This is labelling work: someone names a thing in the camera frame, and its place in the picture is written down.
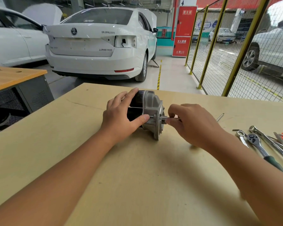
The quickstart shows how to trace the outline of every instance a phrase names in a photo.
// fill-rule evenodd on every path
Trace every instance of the wooden table top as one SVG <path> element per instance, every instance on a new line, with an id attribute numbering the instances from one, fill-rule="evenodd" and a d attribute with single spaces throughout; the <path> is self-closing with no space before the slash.
<path id="1" fill-rule="evenodd" d="M 78 148 L 100 127 L 106 103 L 128 87 L 84 83 L 0 133 L 0 204 Z M 156 90 L 165 109 L 198 103 L 228 132 L 283 132 L 283 102 Z M 266 150 L 283 166 L 281 158 Z M 226 170 L 165 125 L 159 141 L 138 129 L 107 154 L 70 225 L 260 225 Z"/>
<path id="2" fill-rule="evenodd" d="M 0 67 L 0 90 L 46 74 L 46 70 Z"/>

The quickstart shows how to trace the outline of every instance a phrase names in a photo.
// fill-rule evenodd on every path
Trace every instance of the yellow fence post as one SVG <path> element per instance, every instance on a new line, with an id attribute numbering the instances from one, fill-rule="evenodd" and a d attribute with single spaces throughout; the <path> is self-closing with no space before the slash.
<path id="1" fill-rule="evenodd" d="M 203 13 L 203 19 L 202 19 L 202 22 L 201 22 L 201 27 L 200 27 L 200 31 L 199 31 L 199 35 L 198 35 L 196 47 L 195 47 L 195 52 L 194 52 L 194 56 L 193 56 L 193 61 L 192 61 L 192 64 L 191 64 L 191 69 L 190 69 L 190 74 L 192 74 L 192 70 L 193 70 L 193 66 L 194 66 L 194 63 L 195 63 L 196 54 L 197 54 L 197 51 L 198 51 L 198 47 L 199 47 L 199 43 L 200 43 L 200 39 L 201 39 L 201 34 L 202 34 L 203 27 L 204 27 L 204 23 L 205 23 L 205 19 L 206 19 L 206 14 L 207 14 L 207 12 L 208 12 L 208 5 L 206 6 L 206 8 L 205 8 L 205 10 L 204 10 L 204 13 Z"/>
<path id="2" fill-rule="evenodd" d="M 221 7 L 221 10 L 220 10 L 220 14 L 219 14 L 218 21 L 217 21 L 217 25 L 216 25 L 216 28 L 215 28 L 215 32 L 214 32 L 213 38 L 211 40 L 212 43 L 211 43 L 211 46 L 208 50 L 208 55 L 206 57 L 206 61 L 205 61 L 205 64 L 204 64 L 204 67 L 203 67 L 203 70 L 202 70 L 202 74 L 201 74 L 201 77 L 200 77 L 200 80 L 199 80 L 199 85 L 196 89 L 202 89 L 201 85 L 203 83 L 204 76 L 205 76 L 205 73 L 206 73 L 206 69 L 208 67 L 208 62 L 210 61 L 210 58 L 211 58 L 211 54 L 212 54 L 213 47 L 214 47 L 215 42 L 216 42 L 216 38 L 217 38 L 219 28 L 221 26 L 222 17 L 223 17 L 227 2 L 228 2 L 228 0 L 223 0 L 222 7 Z"/>
<path id="3" fill-rule="evenodd" d="M 193 38 L 194 28 L 195 28 L 195 24 L 196 24 L 197 14 L 198 14 L 198 11 L 196 12 L 196 15 L 195 15 L 195 20 L 194 20 L 194 24 L 193 24 L 193 29 L 192 29 L 192 34 L 191 34 L 190 44 L 189 44 L 189 49 L 188 49 L 188 54 L 186 56 L 186 63 L 184 64 L 185 67 L 187 66 L 187 63 L 188 63 L 188 57 L 189 57 L 189 54 L 190 54 L 190 48 L 191 48 L 191 44 L 192 44 L 192 38 Z"/>
<path id="4" fill-rule="evenodd" d="M 253 21 L 250 25 L 250 29 L 245 37 L 245 40 L 244 40 L 244 43 L 241 47 L 241 50 L 238 54 L 238 57 L 235 61 L 235 64 L 234 64 L 234 67 L 230 73 L 230 76 L 228 78 L 228 81 L 226 82 L 226 85 L 223 89 L 223 92 L 222 92 L 222 95 L 223 97 L 227 97 L 228 94 L 230 93 L 230 89 L 235 81 L 235 78 L 238 74 L 238 71 L 240 69 L 240 66 L 242 65 L 242 62 L 244 60 L 244 57 L 247 53 L 247 50 L 252 42 L 252 39 L 253 39 L 253 36 L 255 35 L 256 33 L 256 30 L 260 24 L 260 21 L 264 15 L 264 12 L 268 6 L 268 3 L 269 3 L 270 0 L 261 0 L 260 3 L 259 3 L 259 6 L 257 8 L 257 11 L 256 11 L 256 14 L 253 18 Z"/>

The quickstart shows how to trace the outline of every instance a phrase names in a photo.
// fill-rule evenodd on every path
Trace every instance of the car wheel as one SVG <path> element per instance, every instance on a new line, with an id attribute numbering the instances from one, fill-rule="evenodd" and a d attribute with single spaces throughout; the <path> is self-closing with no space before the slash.
<path id="1" fill-rule="evenodd" d="M 144 55 L 144 63 L 142 65 L 141 73 L 138 76 L 135 76 L 135 80 L 137 82 L 143 82 L 147 77 L 147 69 L 148 69 L 148 57 L 147 53 Z"/>
<path id="2" fill-rule="evenodd" d="M 241 68 L 248 71 L 257 69 L 259 67 L 258 58 L 259 58 L 259 48 L 250 46 L 244 57 Z"/>
<path id="3" fill-rule="evenodd" d="M 155 58 L 156 58 L 156 50 L 157 50 L 157 44 L 156 44 L 156 47 L 155 47 L 155 53 L 154 53 L 154 55 L 152 57 L 152 60 L 155 60 Z"/>

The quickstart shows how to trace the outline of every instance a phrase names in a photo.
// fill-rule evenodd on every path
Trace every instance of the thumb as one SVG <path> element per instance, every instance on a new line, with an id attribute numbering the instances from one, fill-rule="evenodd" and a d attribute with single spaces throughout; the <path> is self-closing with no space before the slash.
<path id="1" fill-rule="evenodd" d="M 179 120 L 175 118 L 167 118 L 166 123 L 174 127 L 180 135 L 183 133 L 183 124 Z"/>
<path id="2" fill-rule="evenodd" d="M 143 114 L 143 115 L 139 116 L 138 118 L 134 119 L 133 121 L 131 121 L 131 123 L 136 130 L 140 125 L 143 125 L 149 119 L 150 119 L 150 116 L 148 114 Z"/>

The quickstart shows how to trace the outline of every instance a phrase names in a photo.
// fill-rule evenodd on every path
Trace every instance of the forearm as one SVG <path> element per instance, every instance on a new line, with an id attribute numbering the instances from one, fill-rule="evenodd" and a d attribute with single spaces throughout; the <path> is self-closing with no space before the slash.
<path id="1" fill-rule="evenodd" d="M 1 225 L 63 225 L 113 145 L 96 133 L 0 206 Z"/>
<path id="2" fill-rule="evenodd" d="M 283 225 L 283 172 L 226 133 L 209 147 L 265 225 Z"/>

